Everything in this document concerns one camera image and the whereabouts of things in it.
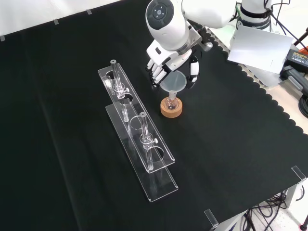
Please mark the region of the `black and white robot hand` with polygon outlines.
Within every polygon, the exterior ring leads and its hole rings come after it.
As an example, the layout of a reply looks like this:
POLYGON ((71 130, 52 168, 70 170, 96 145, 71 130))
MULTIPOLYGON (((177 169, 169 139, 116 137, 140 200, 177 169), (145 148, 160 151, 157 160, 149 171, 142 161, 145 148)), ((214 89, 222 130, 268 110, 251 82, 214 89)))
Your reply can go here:
POLYGON ((159 84, 172 72, 188 64, 189 74, 186 76, 186 88, 191 89, 200 76, 199 59, 194 55, 193 50, 184 54, 177 51, 165 50, 156 40, 146 50, 150 60, 146 66, 150 80, 154 87, 159 84))

